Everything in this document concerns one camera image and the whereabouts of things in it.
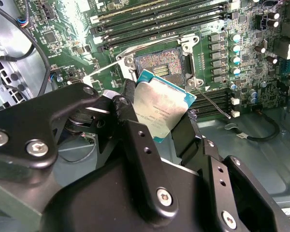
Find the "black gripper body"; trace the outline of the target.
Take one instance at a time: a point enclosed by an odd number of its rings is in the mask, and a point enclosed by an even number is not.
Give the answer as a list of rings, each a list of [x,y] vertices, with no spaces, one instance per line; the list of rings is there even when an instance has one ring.
[[[138,210],[127,162],[117,159],[61,189],[47,205],[44,232],[213,232],[201,178],[168,162],[163,168],[179,200],[179,211],[167,226],[155,227]]]

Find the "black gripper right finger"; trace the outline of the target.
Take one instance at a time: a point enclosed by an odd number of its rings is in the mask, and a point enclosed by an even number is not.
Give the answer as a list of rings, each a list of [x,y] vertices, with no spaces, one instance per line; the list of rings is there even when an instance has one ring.
[[[185,113],[171,131],[181,166],[202,180],[201,221],[211,232],[290,232],[290,219],[237,157],[222,158]]]

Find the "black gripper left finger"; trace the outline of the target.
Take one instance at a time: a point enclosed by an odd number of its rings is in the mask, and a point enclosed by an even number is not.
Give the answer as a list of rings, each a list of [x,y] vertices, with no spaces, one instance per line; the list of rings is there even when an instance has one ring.
[[[39,183],[58,158],[58,141],[67,120],[78,110],[95,120],[89,130],[114,136],[122,145],[141,215],[169,222],[178,202],[146,125],[138,122],[132,103],[118,95],[103,100],[96,90],[77,83],[0,111],[0,179]]]

